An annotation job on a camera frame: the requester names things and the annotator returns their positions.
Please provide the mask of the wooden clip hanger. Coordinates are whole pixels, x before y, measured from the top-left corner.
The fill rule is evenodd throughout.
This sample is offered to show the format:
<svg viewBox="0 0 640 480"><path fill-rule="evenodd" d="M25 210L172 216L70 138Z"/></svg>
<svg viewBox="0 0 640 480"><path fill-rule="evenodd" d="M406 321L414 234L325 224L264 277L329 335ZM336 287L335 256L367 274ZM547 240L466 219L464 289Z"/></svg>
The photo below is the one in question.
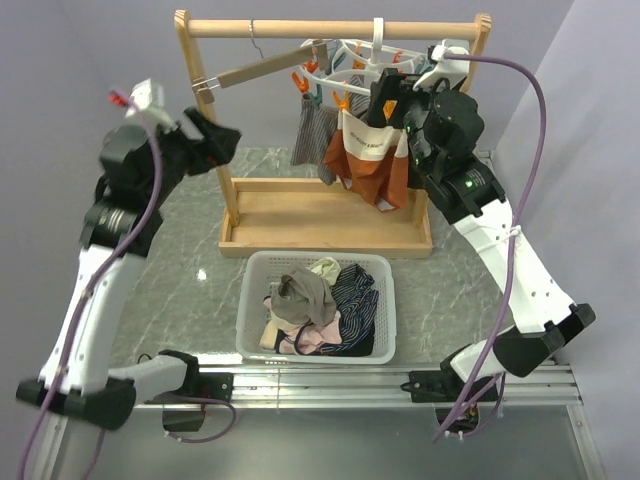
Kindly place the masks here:
<svg viewBox="0 0 640 480"><path fill-rule="evenodd" d="M194 95L206 104L213 102L212 91L229 88L307 62L321 71L329 67L328 42L336 38L327 22L307 20L186 20L184 39L191 51L184 54ZM298 39L311 41L306 46L261 58L212 77L206 77L197 41L201 38Z"/></svg>

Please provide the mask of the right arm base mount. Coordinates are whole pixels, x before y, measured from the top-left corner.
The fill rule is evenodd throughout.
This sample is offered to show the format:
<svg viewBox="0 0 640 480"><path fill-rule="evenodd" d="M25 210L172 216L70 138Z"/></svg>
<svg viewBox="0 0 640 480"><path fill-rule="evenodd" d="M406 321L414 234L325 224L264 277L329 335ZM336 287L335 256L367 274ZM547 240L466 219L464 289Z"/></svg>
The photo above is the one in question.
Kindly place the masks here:
<svg viewBox="0 0 640 480"><path fill-rule="evenodd" d="M408 380L400 389L408 393L413 403L454 403L464 387L455 373L443 371L410 371ZM501 403L504 395L503 377L488 377L477 380L464 402L465 410L449 426L446 434L460 437L480 428L479 402Z"/></svg>

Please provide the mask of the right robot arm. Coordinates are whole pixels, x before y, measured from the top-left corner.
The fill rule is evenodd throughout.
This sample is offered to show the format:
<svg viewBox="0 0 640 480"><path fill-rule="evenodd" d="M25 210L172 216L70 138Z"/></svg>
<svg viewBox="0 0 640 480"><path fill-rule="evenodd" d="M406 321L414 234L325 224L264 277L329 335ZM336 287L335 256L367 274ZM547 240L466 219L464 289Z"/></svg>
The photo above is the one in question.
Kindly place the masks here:
<svg viewBox="0 0 640 480"><path fill-rule="evenodd" d="M596 314L554 281L521 227L493 171L473 150L484 122L474 99L448 78L422 88L418 75L386 68L370 87L367 120L407 136L413 170L431 202L473 247L501 288L514 324L442 361L439 386L460 400L509 373L523 378L590 326Z"/></svg>

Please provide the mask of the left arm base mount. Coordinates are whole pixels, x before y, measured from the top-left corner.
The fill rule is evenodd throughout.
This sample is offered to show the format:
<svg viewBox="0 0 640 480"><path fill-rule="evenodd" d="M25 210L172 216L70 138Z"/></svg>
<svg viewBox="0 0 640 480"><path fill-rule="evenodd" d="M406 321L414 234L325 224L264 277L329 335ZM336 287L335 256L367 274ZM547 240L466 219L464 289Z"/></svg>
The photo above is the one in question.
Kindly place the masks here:
<svg viewBox="0 0 640 480"><path fill-rule="evenodd" d="M233 373L204 373L199 375L194 388L161 393L145 404L162 407L162 427L169 436L177 437L199 432L205 424L209 407L222 407L235 420L237 414L229 408L233 390Z"/></svg>

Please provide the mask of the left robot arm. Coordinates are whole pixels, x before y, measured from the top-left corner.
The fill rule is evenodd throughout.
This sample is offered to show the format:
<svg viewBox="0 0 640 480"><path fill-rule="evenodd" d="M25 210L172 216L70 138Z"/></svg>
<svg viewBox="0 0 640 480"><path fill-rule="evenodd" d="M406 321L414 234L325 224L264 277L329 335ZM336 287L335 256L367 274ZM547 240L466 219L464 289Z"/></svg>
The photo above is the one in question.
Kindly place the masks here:
<svg viewBox="0 0 640 480"><path fill-rule="evenodd" d="M19 383L18 401L109 431L121 428L135 405L169 393L189 402L202 391L195 356L163 350L152 359L112 369L109 359L121 315L163 223L161 205L187 176L228 165L239 130L186 118L200 132L156 121L151 130L126 124L103 140L94 203L80 236L76 285L58 340L39 375Z"/></svg>

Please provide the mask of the olive green underwear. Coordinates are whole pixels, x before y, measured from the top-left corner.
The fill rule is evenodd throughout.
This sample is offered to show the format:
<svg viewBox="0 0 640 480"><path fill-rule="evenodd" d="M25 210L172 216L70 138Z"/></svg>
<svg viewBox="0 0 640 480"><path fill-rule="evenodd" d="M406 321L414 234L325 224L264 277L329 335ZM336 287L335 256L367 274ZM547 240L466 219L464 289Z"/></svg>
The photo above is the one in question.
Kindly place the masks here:
<svg viewBox="0 0 640 480"><path fill-rule="evenodd" d="M408 163L409 163L407 187L410 189L423 190L424 189L423 178L419 171L418 161L414 156L413 147L411 146L410 140L407 140L407 147L408 147Z"/></svg>

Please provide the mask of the beige underwear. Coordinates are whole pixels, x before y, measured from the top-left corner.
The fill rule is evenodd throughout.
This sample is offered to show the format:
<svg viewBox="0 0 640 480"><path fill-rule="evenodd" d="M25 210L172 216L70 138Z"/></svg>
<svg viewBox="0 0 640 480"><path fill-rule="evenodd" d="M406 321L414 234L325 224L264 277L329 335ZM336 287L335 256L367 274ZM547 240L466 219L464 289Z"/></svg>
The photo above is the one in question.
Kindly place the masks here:
<svg viewBox="0 0 640 480"><path fill-rule="evenodd" d="M294 325L326 326L337 312L327 282L300 266L292 267L281 276L271 295L271 308L278 317Z"/></svg>

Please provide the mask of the white round clip hanger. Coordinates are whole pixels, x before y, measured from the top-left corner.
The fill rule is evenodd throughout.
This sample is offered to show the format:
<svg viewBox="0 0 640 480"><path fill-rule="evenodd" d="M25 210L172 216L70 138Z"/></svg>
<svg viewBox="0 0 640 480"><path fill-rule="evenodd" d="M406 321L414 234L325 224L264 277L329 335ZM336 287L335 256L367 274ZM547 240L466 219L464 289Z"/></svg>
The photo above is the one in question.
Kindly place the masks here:
<svg viewBox="0 0 640 480"><path fill-rule="evenodd" d="M371 41L356 39L328 40L327 65L313 48L314 57L299 65L291 78L301 94L306 94L319 106L328 92L338 109L347 109L352 96L369 97L370 85L377 81L385 68L400 73L421 74L427 68L427 55L384 44L385 22L373 20Z"/></svg>

